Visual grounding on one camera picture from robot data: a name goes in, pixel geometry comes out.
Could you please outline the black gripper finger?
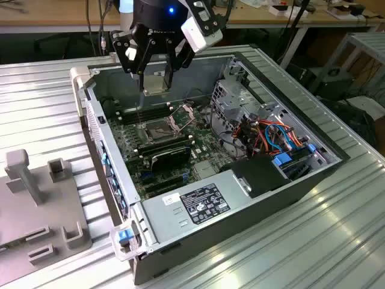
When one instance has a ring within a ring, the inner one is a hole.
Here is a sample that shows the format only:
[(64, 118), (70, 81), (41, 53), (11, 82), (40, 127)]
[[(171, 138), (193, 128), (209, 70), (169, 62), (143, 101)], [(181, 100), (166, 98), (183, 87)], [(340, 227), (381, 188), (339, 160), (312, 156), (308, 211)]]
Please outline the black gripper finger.
[(153, 55), (155, 38), (145, 34), (135, 39), (128, 31), (112, 31), (112, 46), (125, 73), (133, 79), (144, 79), (145, 68)]
[(167, 65), (164, 74), (164, 84), (167, 88), (171, 88), (173, 74), (177, 72), (180, 68), (188, 68), (195, 56), (195, 52), (193, 51), (188, 42), (185, 42), (183, 44), (182, 49), (178, 54), (176, 54), (175, 48), (176, 46), (174, 45), (173, 41), (171, 39), (167, 39)]

